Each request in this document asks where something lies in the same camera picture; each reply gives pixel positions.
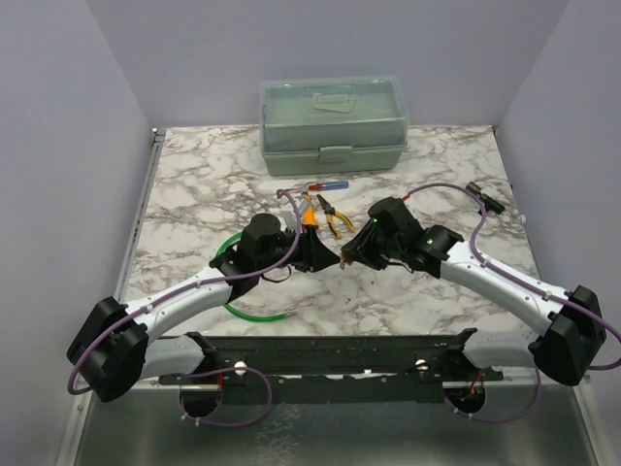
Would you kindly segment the green cable lock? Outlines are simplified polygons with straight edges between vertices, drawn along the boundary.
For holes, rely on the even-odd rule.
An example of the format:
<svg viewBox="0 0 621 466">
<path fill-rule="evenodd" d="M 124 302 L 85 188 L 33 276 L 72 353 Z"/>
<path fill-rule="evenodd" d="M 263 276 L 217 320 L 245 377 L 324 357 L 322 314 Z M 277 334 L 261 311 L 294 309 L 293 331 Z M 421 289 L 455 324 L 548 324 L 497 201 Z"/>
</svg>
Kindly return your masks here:
<svg viewBox="0 0 621 466">
<path fill-rule="evenodd" d="M 233 236 L 231 236 L 229 239 L 227 239 L 217 250 L 216 256 L 223 254 L 230 247 L 236 245 L 241 240 L 241 236 L 242 236 L 242 233 L 236 233 Z M 237 318 L 240 318 L 244 321 L 252 322 L 252 323 L 271 323 L 271 322 L 276 322 L 280 320 L 285 320 L 285 319 L 288 319 L 288 318 L 291 318 L 297 315 L 297 312 L 293 311 L 293 312 L 288 312 L 288 313 L 276 314 L 272 316 L 254 316 L 254 315 L 249 315 L 242 311 L 239 311 L 230 304 L 225 304 L 224 308 L 231 315 Z"/>
</svg>

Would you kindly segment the brass padlock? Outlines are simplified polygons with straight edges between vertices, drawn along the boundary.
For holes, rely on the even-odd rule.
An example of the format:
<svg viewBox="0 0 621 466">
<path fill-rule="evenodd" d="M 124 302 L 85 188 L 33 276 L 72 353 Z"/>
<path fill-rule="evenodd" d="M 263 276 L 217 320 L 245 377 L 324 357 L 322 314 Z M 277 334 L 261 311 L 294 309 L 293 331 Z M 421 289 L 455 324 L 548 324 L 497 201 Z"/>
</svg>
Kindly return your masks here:
<svg viewBox="0 0 621 466">
<path fill-rule="evenodd" d="M 352 265 L 354 262 L 357 261 L 357 253 L 355 250 L 342 249 L 341 259 L 342 259 L 342 263 L 346 265 Z"/>
</svg>

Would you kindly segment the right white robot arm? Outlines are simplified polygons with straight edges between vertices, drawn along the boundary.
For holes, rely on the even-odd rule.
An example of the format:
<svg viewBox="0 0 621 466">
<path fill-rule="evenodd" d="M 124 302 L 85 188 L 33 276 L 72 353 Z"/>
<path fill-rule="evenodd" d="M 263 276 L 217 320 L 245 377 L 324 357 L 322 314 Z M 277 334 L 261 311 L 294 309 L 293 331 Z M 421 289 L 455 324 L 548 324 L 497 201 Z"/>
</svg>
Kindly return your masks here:
<svg viewBox="0 0 621 466">
<path fill-rule="evenodd" d="M 342 260 L 374 270 L 403 265 L 461 285 L 510 312 L 524 331 L 469 333 L 446 357 L 448 373 L 470 379 L 492 367 L 536 368 L 568 386 L 580 383 L 605 342 L 594 291 L 540 282 L 502 262 L 477 257 L 461 235 L 440 225 L 423 228 L 400 198 L 371 206 L 369 221 L 342 248 Z"/>
</svg>

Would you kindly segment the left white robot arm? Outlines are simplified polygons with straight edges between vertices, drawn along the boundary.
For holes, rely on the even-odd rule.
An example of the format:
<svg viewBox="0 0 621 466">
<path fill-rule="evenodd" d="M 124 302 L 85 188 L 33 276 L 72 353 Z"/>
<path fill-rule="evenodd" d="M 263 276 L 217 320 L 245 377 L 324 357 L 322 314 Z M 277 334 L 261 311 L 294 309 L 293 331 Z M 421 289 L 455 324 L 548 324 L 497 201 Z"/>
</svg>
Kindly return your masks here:
<svg viewBox="0 0 621 466">
<path fill-rule="evenodd" d="M 184 373 L 194 383 L 205 383 L 215 369 L 205 346 L 194 337 L 183 338 L 179 347 L 186 354 L 166 364 L 155 346 L 166 332 L 244 296 L 276 268 L 316 273 L 339 261 L 315 228 L 283 228 L 275 216 L 258 214 L 235 246 L 184 282 L 130 303 L 112 296 L 97 302 L 67 350 L 73 366 L 67 390 L 80 394 L 76 379 L 83 378 L 101 401 L 111 402 L 144 378 Z"/>
</svg>

